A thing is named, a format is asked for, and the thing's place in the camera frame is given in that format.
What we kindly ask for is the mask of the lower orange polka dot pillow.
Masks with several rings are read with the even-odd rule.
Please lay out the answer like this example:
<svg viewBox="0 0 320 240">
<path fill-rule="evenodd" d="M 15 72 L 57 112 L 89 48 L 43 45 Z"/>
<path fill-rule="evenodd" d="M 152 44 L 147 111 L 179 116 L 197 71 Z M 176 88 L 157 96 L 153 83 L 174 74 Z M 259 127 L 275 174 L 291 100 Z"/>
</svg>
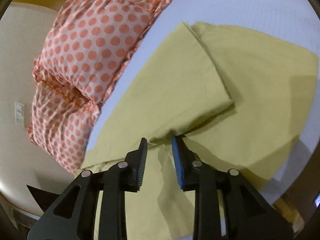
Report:
<svg viewBox="0 0 320 240">
<path fill-rule="evenodd" d="M 77 89 L 39 81 L 31 106 L 29 140 L 76 174 L 100 108 Z"/>
</svg>

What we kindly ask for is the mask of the upper orange polka dot pillow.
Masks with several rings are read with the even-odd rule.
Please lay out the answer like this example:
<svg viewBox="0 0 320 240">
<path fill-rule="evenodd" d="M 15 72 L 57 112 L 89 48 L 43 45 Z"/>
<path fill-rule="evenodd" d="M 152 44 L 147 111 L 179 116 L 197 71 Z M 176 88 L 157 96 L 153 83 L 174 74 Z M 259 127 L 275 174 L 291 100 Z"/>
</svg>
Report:
<svg viewBox="0 0 320 240">
<path fill-rule="evenodd" d="M 67 0 L 34 62 L 36 81 L 57 81 L 102 103 L 171 0 Z"/>
</svg>

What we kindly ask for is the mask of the wooden bed frame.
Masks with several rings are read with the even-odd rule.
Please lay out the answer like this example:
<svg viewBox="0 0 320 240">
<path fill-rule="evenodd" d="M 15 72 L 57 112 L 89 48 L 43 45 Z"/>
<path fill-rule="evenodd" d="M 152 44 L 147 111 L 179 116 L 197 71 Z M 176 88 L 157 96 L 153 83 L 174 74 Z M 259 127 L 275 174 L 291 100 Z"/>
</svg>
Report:
<svg viewBox="0 0 320 240">
<path fill-rule="evenodd" d="M 304 229 L 304 219 L 293 204 L 286 202 L 283 198 L 279 198 L 274 202 L 273 207 L 291 225 L 294 235 L 299 234 Z"/>
</svg>

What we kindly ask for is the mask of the white wall socket plate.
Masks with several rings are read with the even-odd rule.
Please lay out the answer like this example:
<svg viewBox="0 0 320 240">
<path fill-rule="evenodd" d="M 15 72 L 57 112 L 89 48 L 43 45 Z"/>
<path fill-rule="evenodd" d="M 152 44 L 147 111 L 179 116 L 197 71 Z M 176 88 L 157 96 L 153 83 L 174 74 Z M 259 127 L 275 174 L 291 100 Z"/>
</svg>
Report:
<svg viewBox="0 0 320 240">
<path fill-rule="evenodd" d="M 25 128 L 25 105 L 20 102 L 15 102 L 15 124 L 18 126 Z"/>
</svg>

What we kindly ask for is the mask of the white bed sheet mattress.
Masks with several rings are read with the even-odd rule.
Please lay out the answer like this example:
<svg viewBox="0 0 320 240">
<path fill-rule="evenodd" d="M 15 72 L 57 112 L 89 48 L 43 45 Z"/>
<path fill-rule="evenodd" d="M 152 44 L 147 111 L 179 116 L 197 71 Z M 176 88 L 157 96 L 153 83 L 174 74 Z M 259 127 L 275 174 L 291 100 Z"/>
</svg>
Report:
<svg viewBox="0 0 320 240">
<path fill-rule="evenodd" d="M 308 0 L 172 0 L 134 54 L 89 137 L 95 146 L 103 124 L 148 58 L 180 22 L 237 25 L 319 53 L 319 18 Z"/>
</svg>

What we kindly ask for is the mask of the orange polka dot pillow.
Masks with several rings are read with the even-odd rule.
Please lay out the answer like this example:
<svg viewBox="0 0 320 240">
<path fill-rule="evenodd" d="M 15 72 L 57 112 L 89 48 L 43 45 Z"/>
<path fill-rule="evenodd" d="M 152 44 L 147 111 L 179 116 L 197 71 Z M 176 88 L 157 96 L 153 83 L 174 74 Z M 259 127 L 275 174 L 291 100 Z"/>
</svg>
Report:
<svg viewBox="0 0 320 240">
<path fill-rule="evenodd" d="M 76 174 L 100 108 L 77 89 L 39 81 L 31 106 L 29 140 Z"/>
<path fill-rule="evenodd" d="M 34 62 L 36 81 L 57 81 L 102 103 L 171 0 L 67 0 Z"/>
</svg>

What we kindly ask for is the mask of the olive green pants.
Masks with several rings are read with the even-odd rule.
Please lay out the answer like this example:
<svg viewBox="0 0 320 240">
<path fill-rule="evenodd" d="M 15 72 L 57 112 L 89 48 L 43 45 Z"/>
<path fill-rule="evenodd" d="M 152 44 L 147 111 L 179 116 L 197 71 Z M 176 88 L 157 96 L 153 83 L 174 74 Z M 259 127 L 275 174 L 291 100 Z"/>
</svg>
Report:
<svg viewBox="0 0 320 240">
<path fill-rule="evenodd" d="M 238 168 L 262 188 L 309 116 L 318 57 L 233 25 L 180 23 L 117 103 L 107 100 L 83 168 L 106 171 L 148 140 L 143 185 L 126 195 L 129 239 L 178 239 L 193 230 L 194 196 L 180 190 L 171 138 L 218 170 Z"/>
</svg>

